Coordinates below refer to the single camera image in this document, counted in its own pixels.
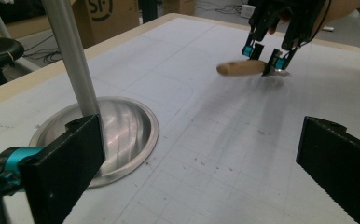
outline cardboard box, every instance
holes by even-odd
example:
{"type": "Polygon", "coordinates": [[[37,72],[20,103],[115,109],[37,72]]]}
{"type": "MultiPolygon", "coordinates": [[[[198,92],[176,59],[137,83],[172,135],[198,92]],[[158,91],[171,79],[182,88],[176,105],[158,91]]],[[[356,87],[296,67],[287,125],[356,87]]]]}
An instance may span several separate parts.
{"type": "Polygon", "coordinates": [[[84,49],[139,25],[138,0],[76,0],[72,8],[84,49]]]}
{"type": "Polygon", "coordinates": [[[163,13],[194,15],[195,0],[163,0],[163,13]]]}

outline wooden handled tool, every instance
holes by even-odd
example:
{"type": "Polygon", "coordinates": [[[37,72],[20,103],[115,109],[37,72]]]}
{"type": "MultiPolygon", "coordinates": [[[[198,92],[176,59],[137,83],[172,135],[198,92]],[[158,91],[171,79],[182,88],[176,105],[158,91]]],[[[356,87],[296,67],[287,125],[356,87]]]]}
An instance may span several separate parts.
{"type": "Polygon", "coordinates": [[[219,64],[217,72],[225,77],[249,76],[264,72],[266,66],[260,60],[237,61],[219,64]]]}

